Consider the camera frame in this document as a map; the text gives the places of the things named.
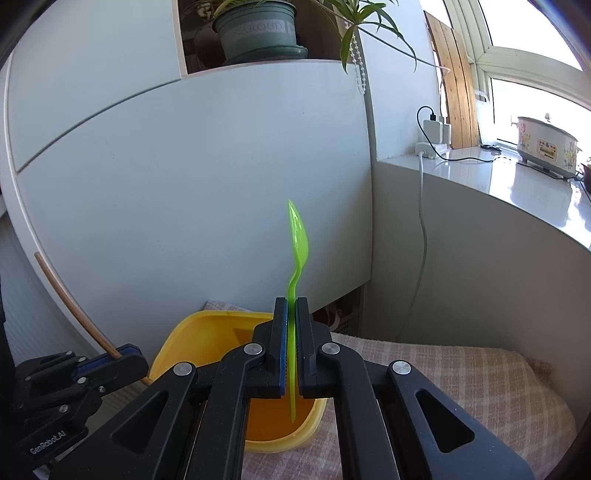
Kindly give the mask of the white power strip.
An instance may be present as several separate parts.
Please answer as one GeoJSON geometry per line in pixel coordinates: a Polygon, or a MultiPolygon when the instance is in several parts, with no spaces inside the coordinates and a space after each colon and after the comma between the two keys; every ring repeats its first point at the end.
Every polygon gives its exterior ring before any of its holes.
{"type": "Polygon", "coordinates": [[[423,154],[425,158],[435,159],[443,157],[448,152],[448,145],[435,143],[430,144],[429,142],[422,141],[415,145],[415,154],[423,154]]]}

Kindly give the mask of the green plant pot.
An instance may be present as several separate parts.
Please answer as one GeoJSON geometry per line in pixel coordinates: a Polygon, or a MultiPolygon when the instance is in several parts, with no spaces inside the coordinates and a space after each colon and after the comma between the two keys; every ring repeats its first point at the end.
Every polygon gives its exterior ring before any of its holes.
{"type": "Polygon", "coordinates": [[[297,44],[297,8],[287,1],[229,2],[215,13],[213,31],[225,65],[301,60],[308,49],[297,44]]]}

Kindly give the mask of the yellow plastic container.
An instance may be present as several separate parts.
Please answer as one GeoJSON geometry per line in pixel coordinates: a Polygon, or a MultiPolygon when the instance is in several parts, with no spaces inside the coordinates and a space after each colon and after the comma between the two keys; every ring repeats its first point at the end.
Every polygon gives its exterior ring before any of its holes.
{"type": "MultiPolygon", "coordinates": [[[[179,362],[200,367],[215,363],[229,350],[249,343],[254,328],[270,321],[270,313],[204,310],[181,321],[169,334],[150,368],[148,378],[157,379],[179,362]]],[[[253,399],[245,450],[256,453],[280,453],[304,447],[314,439],[328,401],[297,398],[297,417],[290,420],[290,400],[253,399]]]]}

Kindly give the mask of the white floral slow cooker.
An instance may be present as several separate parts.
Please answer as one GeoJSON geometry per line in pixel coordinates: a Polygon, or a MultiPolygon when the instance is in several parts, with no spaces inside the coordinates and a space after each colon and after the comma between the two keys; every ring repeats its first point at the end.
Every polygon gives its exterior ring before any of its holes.
{"type": "Polygon", "coordinates": [[[524,160],[564,178],[577,174],[578,140],[551,123],[520,116],[517,150],[524,160]]]}

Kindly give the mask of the wooden board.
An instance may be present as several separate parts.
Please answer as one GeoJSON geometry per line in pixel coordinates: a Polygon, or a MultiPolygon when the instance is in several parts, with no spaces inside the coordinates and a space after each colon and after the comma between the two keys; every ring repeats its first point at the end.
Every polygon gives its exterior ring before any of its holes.
{"type": "Polygon", "coordinates": [[[451,124],[451,147],[463,149],[480,145],[476,94],[465,44],[455,29],[424,12],[432,44],[443,67],[446,119],[451,124]]]}

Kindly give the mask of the green plastic spoon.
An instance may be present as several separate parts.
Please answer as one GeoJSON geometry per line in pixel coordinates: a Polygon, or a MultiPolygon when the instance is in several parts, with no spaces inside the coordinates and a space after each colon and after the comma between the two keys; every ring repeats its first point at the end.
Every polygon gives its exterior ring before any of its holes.
{"type": "Polygon", "coordinates": [[[290,421],[294,422],[297,418],[297,282],[301,278],[305,264],[307,264],[310,246],[308,246],[308,235],[305,231],[304,221],[291,200],[287,201],[287,214],[294,253],[294,273],[291,274],[287,286],[287,385],[288,398],[290,398],[290,421]]]}

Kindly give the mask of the pink checkered tablecloth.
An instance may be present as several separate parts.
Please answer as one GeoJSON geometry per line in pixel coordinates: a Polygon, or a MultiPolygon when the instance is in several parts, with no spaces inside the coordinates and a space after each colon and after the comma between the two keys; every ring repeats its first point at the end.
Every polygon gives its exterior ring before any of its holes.
{"type": "MultiPolygon", "coordinates": [[[[394,343],[342,333],[335,342],[363,359],[387,365],[404,359],[521,455],[543,479],[557,465],[577,435],[574,415],[554,391],[546,362],[495,348],[394,343]]],[[[245,479],[339,479],[341,457],[335,409],[325,407],[314,439],[283,453],[248,453],[245,479]]]]}

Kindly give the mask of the red-tipped wooden chopstick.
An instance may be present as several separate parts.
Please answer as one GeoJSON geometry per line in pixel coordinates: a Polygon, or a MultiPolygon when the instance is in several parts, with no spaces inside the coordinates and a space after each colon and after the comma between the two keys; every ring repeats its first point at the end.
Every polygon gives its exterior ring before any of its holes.
{"type": "Polygon", "coordinates": [[[37,261],[41,271],[45,275],[47,281],[52,286],[53,290],[68,309],[70,314],[82,327],[82,329],[113,359],[122,357],[117,347],[100,331],[100,329],[93,323],[88,315],[83,311],[79,304],[74,300],[69,291],[63,286],[57,275],[45,260],[40,252],[34,253],[34,258],[37,261]]]}

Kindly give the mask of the brown clay pot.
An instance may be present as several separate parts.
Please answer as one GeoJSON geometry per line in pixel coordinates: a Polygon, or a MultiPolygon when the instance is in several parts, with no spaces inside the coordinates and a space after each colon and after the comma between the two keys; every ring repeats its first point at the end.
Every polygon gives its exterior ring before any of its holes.
{"type": "Polygon", "coordinates": [[[586,192],[591,195],[591,160],[582,164],[583,167],[583,185],[586,192]]]}

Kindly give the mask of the white cabinet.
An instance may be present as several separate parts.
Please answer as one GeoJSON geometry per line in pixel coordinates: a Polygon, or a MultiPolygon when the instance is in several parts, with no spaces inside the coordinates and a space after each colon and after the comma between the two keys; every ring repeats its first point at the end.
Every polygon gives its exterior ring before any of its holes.
{"type": "Polygon", "coordinates": [[[1,189],[26,256],[116,344],[153,357],[209,300],[269,311],[294,269],[318,309],[370,279],[355,69],[188,73],[172,1],[57,1],[1,69],[1,189]]]}

